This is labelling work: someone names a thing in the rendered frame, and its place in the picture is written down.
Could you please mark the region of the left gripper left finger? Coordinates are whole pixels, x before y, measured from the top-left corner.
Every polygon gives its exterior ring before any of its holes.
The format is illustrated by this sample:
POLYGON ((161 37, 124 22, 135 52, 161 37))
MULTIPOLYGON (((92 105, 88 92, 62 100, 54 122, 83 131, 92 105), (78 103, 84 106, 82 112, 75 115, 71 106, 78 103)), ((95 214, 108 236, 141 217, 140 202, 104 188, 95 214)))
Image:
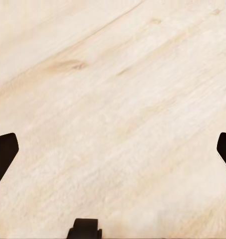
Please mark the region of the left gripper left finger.
POLYGON ((0 181, 19 151, 14 132, 0 136, 0 181))

